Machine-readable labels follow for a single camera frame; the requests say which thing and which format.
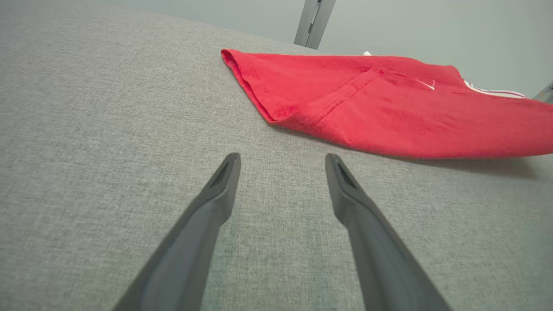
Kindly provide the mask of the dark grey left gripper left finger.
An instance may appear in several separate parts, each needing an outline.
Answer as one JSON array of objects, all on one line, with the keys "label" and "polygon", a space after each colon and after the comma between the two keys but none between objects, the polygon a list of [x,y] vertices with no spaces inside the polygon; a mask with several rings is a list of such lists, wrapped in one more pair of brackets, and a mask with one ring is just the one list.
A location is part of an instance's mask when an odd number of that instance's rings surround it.
[{"label": "dark grey left gripper left finger", "polygon": [[115,311],[198,311],[216,240],[235,202],[241,157],[230,153],[162,240]]}]

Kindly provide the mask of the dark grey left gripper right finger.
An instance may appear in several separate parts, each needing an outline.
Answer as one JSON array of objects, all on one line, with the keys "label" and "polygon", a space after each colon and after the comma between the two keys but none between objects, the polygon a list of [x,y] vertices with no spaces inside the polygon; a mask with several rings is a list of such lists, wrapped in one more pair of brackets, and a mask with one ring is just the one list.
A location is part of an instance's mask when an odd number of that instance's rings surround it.
[{"label": "dark grey left gripper right finger", "polygon": [[429,276],[337,154],[325,171],[334,214],[347,229],[366,311],[449,311]]}]

